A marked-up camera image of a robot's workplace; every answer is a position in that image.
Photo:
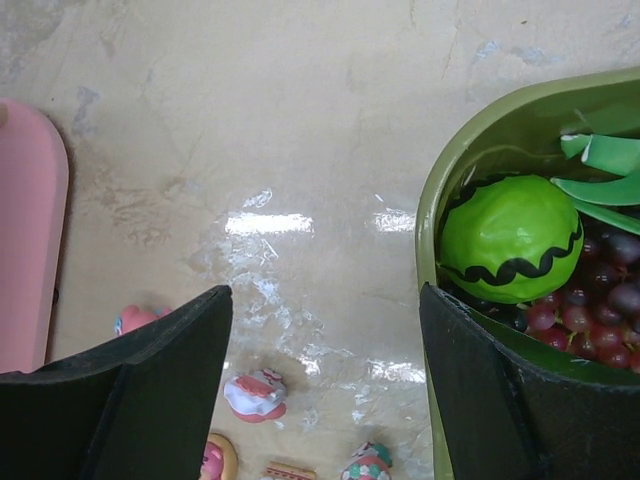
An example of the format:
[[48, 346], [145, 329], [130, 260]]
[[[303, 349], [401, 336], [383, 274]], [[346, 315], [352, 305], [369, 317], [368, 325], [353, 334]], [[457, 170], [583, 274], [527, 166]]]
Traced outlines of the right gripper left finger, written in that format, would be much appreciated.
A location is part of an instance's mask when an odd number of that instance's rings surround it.
[[196, 479], [221, 382], [232, 291], [31, 373], [1, 377], [5, 479]]

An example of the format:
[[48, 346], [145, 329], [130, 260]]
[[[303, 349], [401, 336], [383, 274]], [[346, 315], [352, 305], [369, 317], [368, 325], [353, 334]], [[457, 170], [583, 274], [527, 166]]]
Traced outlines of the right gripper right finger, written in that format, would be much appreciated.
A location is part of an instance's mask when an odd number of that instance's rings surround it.
[[639, 376], [420, 293], [437, 479], [636, 479]]

